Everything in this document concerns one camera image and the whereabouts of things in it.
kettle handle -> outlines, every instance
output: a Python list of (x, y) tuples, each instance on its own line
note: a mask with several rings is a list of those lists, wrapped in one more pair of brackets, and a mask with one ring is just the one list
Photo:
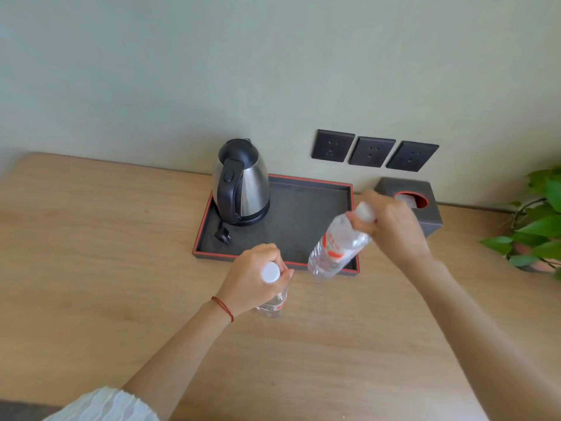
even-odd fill
[(234, 225), (241, 218), (241, 178), (243, 162), (226, 159), (218, 180), (216, 202), (221, 219), (229, 225)]

green leaf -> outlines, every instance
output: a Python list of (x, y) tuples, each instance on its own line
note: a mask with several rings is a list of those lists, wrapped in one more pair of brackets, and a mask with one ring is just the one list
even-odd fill
[(512, 205), (515, 208), (520, 208), (522, 206), (522, 203), (520, 201), (510, 201), (501, 205)]
[(528, 188), (537, 194), (545, 193), (545, 182), (553, 174), (552, 170), (538, 170), (530, 173)]
[(516, 267), (528, 266), (539, 258), (535, 255), (513, 255), (508, 259), (508, 262)]
[(543, 236), (539, 236), (537, 234), (522, 233), (522, 232), (513, 233), (511, 238), (513, 241), (520, 242), (521, 244), (527, 245), (530, 248), (534, 248), (535, 246), (549, 242), (549, 239)]
[(532, 250), (532, 254), (541, 258), (554, 258), (561, 260), (561, 241), (546, 242)]
[(545, 197), (555, 211), (561, 213), (561, 182), (547, 180), (545, 182)]
[(526, 208), (526, 214), (530, 219), (536, 221), (549, 217), (550, 215), (556, 215), (557, 211), (548, 203), (544, 203), (533, 208)]
[(561, 236), (561, 214), (551, 215), (518, 229), (517, 232), (538, 234), (555, 238)]
[(505, 255), (512, 251), (512, 238), (508, 236), (496, 236), (494, 238), (483, 239), (481, 242), (487, 248), (491, 248), (499, 254)]

wooden desk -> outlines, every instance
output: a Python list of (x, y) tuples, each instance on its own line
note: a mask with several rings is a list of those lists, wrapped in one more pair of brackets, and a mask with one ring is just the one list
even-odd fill
[[(209, 176), (33, 154), (0, 184), (0, 398), (65, 405), (122, 385), (218, 289), (193, 242)], [(477, 240), (505, 214), (441, 207), (430, 238), (470, 294), (561, 382), (561, 284)], [(362, 274), (296, 272), (281, 319), (217, 340), (176, 415), (191, 420), (484, 418), (421, 297), (375, 246)]]

stainless steel kettle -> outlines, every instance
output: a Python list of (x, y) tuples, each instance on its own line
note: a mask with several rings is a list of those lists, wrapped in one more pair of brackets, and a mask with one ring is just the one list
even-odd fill
[(245, 139), (227, 141), (218, 152), (213, 199), (222, 221), (249, 226), (269, 211), (269, 175), (257, 148)]

left hand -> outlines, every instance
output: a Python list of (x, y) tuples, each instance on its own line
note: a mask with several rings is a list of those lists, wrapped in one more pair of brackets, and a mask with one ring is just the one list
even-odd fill
[[(280, 269), (280, 278), (274, 283), (266, 283), (261, 276), (270, 261), (274, 261)], [(293, 274), (294, 269), (286, 267), (275, 244), (261, 244), (244, 251), (233, 262), (216, 297), (236, 317), (275, 297), (288, 286)]]

